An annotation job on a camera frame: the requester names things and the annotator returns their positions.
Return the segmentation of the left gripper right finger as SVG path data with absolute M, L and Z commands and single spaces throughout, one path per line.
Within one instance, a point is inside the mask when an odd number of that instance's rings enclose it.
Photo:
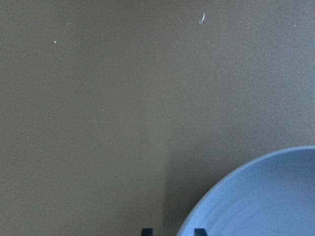
M 207 236 L 207 232 L 204 228 L 194 229 L 194 236 Z

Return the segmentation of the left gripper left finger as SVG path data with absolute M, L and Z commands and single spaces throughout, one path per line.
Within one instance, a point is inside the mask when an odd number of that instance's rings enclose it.
M 141 236 L 153 236 L 153 228 L 143 228 L 141 230 Z

